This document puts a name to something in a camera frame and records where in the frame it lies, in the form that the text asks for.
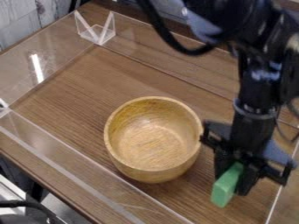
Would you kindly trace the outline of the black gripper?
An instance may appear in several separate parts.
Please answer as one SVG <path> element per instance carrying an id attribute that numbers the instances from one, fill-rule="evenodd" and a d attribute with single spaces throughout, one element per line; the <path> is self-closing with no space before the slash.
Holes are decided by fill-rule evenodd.
<path id="1" fill-rule="evenodd" d="M 216 179 L 236 163 L 244 164 L 237 194 L 248 196 L 257 182 L 272 179 L 285 186 L 297 162 L 274 139 L 274 115 L 234 115 L 233 124 L 206 120 L 201 142 L 214 150 Z"/>

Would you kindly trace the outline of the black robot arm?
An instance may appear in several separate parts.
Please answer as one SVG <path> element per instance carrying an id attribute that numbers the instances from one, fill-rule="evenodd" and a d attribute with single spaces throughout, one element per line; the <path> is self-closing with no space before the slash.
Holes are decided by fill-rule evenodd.
<path id="1" fill-rule="evenodd" d="M 288 183 L 297 163 L 273 135 L 281 108 L 299 97 L 299 21 L 274 0 L 184 0 L 194 34 L 238 52 L 240 92 L 233 123 L 208 121 L 201 141 L 216 153 L 216 178 L 244 165 L 234 191 L 246 196 L 262 178 Z"/>

